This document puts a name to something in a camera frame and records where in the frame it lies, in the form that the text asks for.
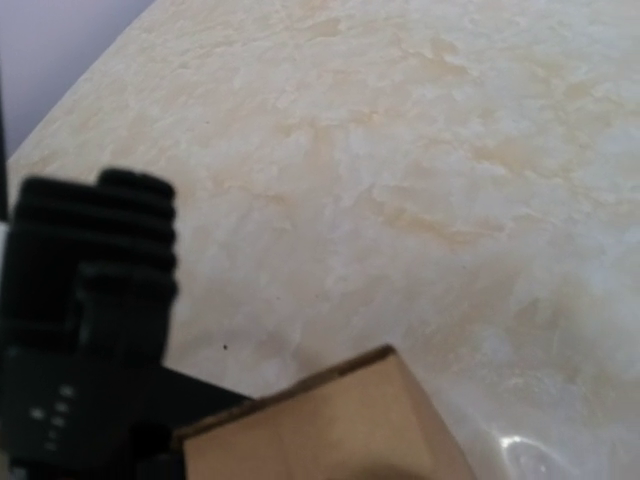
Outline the brown cardboard box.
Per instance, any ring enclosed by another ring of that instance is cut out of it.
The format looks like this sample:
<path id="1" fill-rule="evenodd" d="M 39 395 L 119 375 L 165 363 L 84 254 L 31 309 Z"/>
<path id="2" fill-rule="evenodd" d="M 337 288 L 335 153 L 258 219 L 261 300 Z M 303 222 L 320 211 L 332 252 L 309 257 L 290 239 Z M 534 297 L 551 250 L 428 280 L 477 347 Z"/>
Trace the brown cardboard box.
<path id="1" fill-rule="evenodd" d="M 385 345 L 174 434 L 189 479 L 472 479 L 461 446 Z"/>

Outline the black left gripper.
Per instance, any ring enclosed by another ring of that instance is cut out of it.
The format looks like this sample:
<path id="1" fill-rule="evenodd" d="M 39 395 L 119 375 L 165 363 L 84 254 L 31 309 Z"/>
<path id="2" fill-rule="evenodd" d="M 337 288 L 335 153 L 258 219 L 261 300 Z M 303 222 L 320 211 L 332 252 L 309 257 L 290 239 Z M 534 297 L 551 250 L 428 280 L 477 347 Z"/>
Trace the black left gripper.
<path id="1" fill-rule="evenodd" d="M 22 183 L 1 280 L 10 478 L 182 479 L 174 432 L 247 402 L 157 363 L 178 290 L 174 200 L 168 182 L 116 168 Z"/>

